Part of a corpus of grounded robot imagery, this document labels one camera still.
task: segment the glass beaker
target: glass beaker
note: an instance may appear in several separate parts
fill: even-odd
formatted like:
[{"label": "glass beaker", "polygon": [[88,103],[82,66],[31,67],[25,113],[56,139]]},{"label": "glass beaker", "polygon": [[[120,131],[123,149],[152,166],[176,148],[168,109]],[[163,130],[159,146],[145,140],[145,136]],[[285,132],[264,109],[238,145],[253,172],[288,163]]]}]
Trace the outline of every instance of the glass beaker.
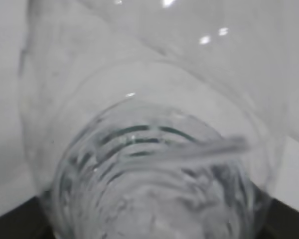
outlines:
[{"label": "glass beaker", "polygon": [[62,239],[253,238],[279,170],[278,0],[30,0],[19,107]]}]

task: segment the black base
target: black base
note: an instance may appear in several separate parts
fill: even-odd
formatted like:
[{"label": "black base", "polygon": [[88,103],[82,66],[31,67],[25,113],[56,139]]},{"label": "black base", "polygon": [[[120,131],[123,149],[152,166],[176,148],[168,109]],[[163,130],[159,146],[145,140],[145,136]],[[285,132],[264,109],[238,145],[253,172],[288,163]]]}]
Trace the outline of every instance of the black base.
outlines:
[{"label": "black base", "polygon": [[[0,218],[0,239],[55,239],[33,198]],[[274,200],[257,239],[299,239],[299,212]]]}]

